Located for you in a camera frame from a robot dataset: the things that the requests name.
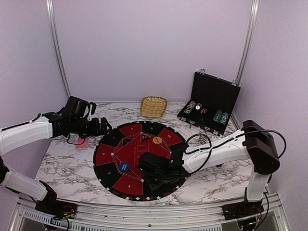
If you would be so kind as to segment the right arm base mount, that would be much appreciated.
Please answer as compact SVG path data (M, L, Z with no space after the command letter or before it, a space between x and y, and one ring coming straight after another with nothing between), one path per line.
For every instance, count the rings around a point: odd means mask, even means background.
M234 203L222 206L225 220L237 220L237 226L242 231L253 231L260 219L264 208L256 203Z

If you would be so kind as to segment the black triangular all-in marker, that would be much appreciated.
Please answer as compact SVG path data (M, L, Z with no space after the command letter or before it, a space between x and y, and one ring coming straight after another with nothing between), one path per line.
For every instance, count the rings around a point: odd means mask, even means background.
M144 135L144 134L141 134L140 135L140 142L143 142L143 141L146 141L146 140L148 140L148 139L150 139L150 137L149 136L147 136L147 135Z

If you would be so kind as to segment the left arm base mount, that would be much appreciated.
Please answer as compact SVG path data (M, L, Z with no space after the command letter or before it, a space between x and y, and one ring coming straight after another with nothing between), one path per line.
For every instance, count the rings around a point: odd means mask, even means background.
M77 205L74 203L55 201L54 203L47 204L42 201L36 203L35 209L37 211L53 215L53 221L63 221L66 227L70 226L70 218L74 218Z

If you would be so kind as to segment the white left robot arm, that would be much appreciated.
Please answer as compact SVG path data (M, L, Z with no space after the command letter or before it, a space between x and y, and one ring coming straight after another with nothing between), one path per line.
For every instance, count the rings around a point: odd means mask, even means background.
M96 103L70 96L58 112L38 114L32 120L0 130L0 155L40 140L77 134L80 138L106 135L112 126L105 117L93 117ZM50 214L57 214L61 204L56 192L46 183L34 180L0 163L0 185L13 192L22 193L41 202Z

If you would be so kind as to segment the blue small blind button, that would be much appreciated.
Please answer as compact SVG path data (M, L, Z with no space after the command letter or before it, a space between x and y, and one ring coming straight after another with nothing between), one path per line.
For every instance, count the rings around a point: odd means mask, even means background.
M119 166L120 172L128 172L130 171L130 165L128 163L121 163Z

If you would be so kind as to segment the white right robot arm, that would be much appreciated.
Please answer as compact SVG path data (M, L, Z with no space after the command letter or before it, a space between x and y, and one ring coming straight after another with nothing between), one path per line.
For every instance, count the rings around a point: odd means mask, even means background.
M159 157L146 152L141 155L138 170L148 181L164 185L191 176L203 169L231 161L250 159L253 163L251 176L245 190L245 200L239 203L238 211L248 216L257 208L271 174L280 167L273 135L283 135L276 130L264 129L253 120L243 122L243 127L229 136L208 144L190 148L189 139L171 152L171 158Z

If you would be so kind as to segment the orange big blind button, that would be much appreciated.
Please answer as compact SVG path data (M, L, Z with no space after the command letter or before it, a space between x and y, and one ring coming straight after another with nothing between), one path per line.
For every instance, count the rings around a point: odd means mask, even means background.
M154 137L154 138L153 138L153 143L155 143L155 144L161 144L161 143L162 143L162 138L161 138L161 137Z

